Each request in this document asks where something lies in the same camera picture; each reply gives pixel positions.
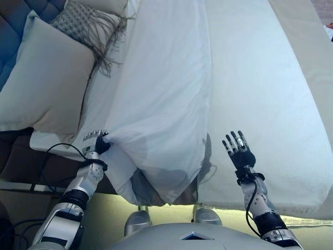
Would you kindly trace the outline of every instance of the white duvet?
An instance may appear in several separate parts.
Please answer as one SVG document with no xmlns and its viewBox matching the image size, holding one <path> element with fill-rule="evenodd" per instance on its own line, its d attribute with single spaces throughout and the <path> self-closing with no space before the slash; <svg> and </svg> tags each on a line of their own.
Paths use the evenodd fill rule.
<svg viewBox="0 0 333 250">
<path fill-rule="evenodd" d="M 107 121 L 115 146 L 103 157 L 116 191 L 139 168 L 171 203 L 196 177 L 210 75 L 204 0 L 142 0 Z"/>
<path fill-rule="evenodd" d="M 198 174 L 208 132 L 215 167 L 201 180 L 199 202 L 241 209 L 244 196 L 221 145 L 226 133 L 240 129 L 277 208 L 302 216 L 322 204 L 333 183 L 332 152 L 268 2 L 141 0 L 126 44 L 117 84 L 108 88 L 102 76 L 103 84 L 95 81 L 91 92 L 99 95 L 89 98 L 74 142 L 81 148 L 89 130 L 109 131 L 113 146 L 102 158 L 118 194 L 138 203 L 130 178 L 139 168 L 172 203 Z M 31 141 L 39 150 L 55 143 L 41 133 Z"/>
</svg>

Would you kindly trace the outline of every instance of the wire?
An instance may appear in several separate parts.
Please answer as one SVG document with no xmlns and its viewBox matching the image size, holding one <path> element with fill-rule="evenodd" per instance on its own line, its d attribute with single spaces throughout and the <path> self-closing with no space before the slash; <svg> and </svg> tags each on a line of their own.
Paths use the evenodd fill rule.
<svg viewBox="0 0 333 250">
<path fill-rule="evenodd" d="M 21 237 L 18 239 L 18 250 L 21 250 L 22 249 L 22 239 L 25 237 L 25 234 L 27 233 L 27 231 L 32 228 L 32 227 L 36 227 L 36 226 L 40 226 L 42 225 L 43 223 L 42 222 L 39 222 L 39 223 L 34 223 L 34 224 L 31 224 L 29 226 L 27 226 L 24 231 L 21 233 Z"/>
<path fill-rule="evenodd" d="M 66 146 L 70 146 L 70 147 L 72 147 L 72 148 L 74 148 L 81 156 L 82 156 L 82 158 L 83 159 L 85 159 L 85 160 L 88 160 L 81 152 L 80 152 L 80 150 L 78 150 L 75 146 L 73 146 L 73 145 L 71 145 L 71 144 L 68 144 L 68 143 L 57 143 L 57 144 L 55 144 L 55 145 L 53 145 L 52 147 L 50 147 L 46 152 L 45 152 L 45 158 L 44 158 L 44 160 L 43 160 L 43 163 L 41 164 L 41 167 L 40 167 L 40 172 L 41 172 L 41 177 L 42 177 L 42 179 L 43 179 L 43 181 L 45 182 L 45 184 L 46 184 L 46 186 L 55 194 L 55 195 L 57 195 L 58 197 L 61 197 L 59 194 L 58 194 L 58 192 L 57 192 L 57 190 L 55 189 L 55 188 L 53 188 L 49 183 L 48 183 L 48 181 L 46 180 L 46 178 L 45 178 L 45 175 L 44 175 L 44 172 L 43 172 L 43 170 L 44 170 L 44 167 L 45 167 L 45 164 L 46 164 L 46 162 L 47 162 L 47 159 L 48 159 L 48 157 L 49 157 L 49 155 L 48 155 L 48 153 L 50 152 L 50 150 L 52 149 L 52 148 L 54 148 L 54 147 L 56 147 L 56 146 L 59 146 L 59 145 L 66 145 Z"/>
<path fill-rule="evenodd" d="M 29 247 L 29 241 L 28 241 L 27 237 L 25 237 L 25 236 L 22 235 L 22 234 L 14 234 L 13 236 L 15 236 L 15 237 L 20 237 L 20 238 L 19 238 L 19 241 L 20 241 L 21 239 L 24 239 L 25 244 L 26 244 L 26 249 L 28 249 L 28 247 Z"/>
<path fill-rule="evenodd" d="M 46 218 L 39 218 L 39 219 L 30 219 L 30 220 L 22 220 L 20 222 L 17 222 L 16 224 L 12 225 L 10 228 L 7 229 L 6 232 L 4 232 L 1 236 L 0 236 L 0 241 L 3 239 L 3 237 L 9 233 L 11 230 L 13 230 L 15 227 L 27 223 L 27 222 L 36 222 L 36 221 L 44 221 Z"/>
<path fill-rule="evenodd" d="M 74 179 L 76 176 L 71 176 L 71 177 L 67 177 L 67 178 L 64 178 L 64 179 L 61 179 L 60 181 L 57 182 L 56 186 L 54 187 L 55 191 L 57 191 L 57 186 L 63 182 L 63 181 L 67 181 L 67 180 L 72 180 Z"/>
<path fill-rule="evenodd" d="M 252 230 L 257 236 L 261 237 L 260 234 L 257 233 L 257 231 L 251 226 L 251 224 L 250 224 L 250 222 L 249 222 L 249 210 L 250 210 L 250 207 L 251 207 L 251 205 L 252 205 L 253 199 L 254 199 L 254 197 L 255 197 L 255 195 L 256 195 L 256 193 L 257 193 L 257 189 L 258 189 L 258 185 L 257 185 L 257 183 L 256 183 L 255 181 L 251 181 L 251 182 L 254 183 L 254 186 L 255 186 L 255 187 L 254 187 L 254 192 L 253 192 L 253 194 L 252 194 L 251 200 L 250 200 L 250 202 L 249 202 L 249 204 L 248 204 L 248 206 L 247 206 L 247 208 L 246 208 L 245 217 L 246 217 L 246 222 L 247 222 L 247 224 L 249 225 L 249 227 L 251 228 L 251 230 Z"/>
</svg>

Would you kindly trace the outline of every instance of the tufted headboard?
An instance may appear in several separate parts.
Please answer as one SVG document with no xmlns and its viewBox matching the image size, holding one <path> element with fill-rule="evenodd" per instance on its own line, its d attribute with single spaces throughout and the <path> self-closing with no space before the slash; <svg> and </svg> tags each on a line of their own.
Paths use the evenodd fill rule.
<svg viewBox="0 0 333 250">
<path fill-rule="evenodd" d="M 66 0 L 0 0 L 0 91 L 16 62 L 25 19 L 33 9 L 46 22 L 63 9 Z"/>
</svg>

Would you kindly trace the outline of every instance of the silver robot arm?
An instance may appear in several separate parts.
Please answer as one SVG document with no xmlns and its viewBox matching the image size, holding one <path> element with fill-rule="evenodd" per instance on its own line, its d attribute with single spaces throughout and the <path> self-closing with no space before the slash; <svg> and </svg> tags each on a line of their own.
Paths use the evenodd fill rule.
<svg viewBox="0 0 333 250">
<path fill-rule="evenodd" d="M 229 145 L 225 141 L 222 143 L 237 169 L 235 172 L 238 178 L 237 183 L 245 195 L 247 221 L 250 211 L 259 231 L 256 234 L 263 240 L 288 249 L 304 250 L 293 232 L 287 229 L 273 203 L 269 200 L 264 183 L 265 177 L 263 174 L 255 172 L 253 168 L 255 156 L 252 154 L 243 133 L 238 131 L 238 134 L 239 136 L 233 131 L 231 132 L 236 146 L 229 135 L 226 135 Z"/>
<path fill-rule="evenodd" d="M 29 250 L 68 250 L 79 247 L 87 202 L 107 170 L 107 165 L 99 159 L 99 155 L 110 148 L 110 144 L 103 141 L 106 134 L 98 130 L 83 139 L 82 151 L 86 161 L 38 230 Z"/>
</svg>

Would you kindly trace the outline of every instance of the gray textured pillow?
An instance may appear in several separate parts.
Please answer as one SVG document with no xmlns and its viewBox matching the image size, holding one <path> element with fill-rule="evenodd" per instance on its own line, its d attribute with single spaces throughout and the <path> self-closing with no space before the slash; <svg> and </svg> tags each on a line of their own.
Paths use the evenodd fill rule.
<svg viewBox="0 0 333 250">
<path fill-rule="evenodd" d="M 127 5 L 127 0 L 74 0 L 81 4 L 88 5 L 94 9 L 101 10 L 105 13 L 116 14 L 124 16 L 124 12 Z"/>
<path fill-rule="evenodd" d="M 0 92 L 0 131 L 33 127 L 62 139 L 75 134 L 94 63 L 89 48 L 31 11 L 16 65 Z"/>
<path fill-rule="evenodd" d="M 108 45 L 117 39 L 118 31 L 126 24 L 125 20 L 77 1 L 68 1 L 65 9 L 50 24 L 89 47 L 94 52 L 100 71 L 110 76 L 114 61 L 107 56 Z"/>
</svg>

